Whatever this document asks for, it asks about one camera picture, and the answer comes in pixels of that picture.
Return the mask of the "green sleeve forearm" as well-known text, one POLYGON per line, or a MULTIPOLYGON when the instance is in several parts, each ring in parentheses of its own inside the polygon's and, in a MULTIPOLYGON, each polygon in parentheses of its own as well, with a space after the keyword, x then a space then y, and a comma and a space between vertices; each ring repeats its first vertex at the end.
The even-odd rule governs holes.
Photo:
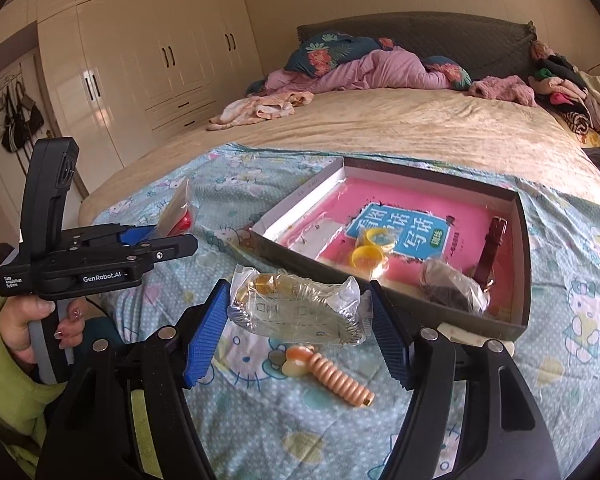
MULTIPOLYGON (((4 303, 0 296, 0 312, 4 303)), ((64 390, 63 384, 39 384, 27 375, 0 334, 0 447, 27 479, 35 476, 46 436, 46 406, 64 390)))

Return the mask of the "left hand painted nails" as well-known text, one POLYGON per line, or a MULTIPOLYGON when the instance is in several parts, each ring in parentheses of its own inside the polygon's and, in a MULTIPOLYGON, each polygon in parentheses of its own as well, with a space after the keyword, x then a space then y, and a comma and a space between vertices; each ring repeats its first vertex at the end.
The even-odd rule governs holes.
MULTIPOLYGON (((66 316, 56 323, 52 341, 61 349, 76 348, 83 340, 85 315, 90 304, 83 298, 72 300, 66 316)), ((37 296, 10 297, 0 312, 0 335, 5 347, 16 363, 26 372, 36 364, 38 350, 34 345, 43 340, 38 336, 42 322, 56 310, 53 301, 37 296)))

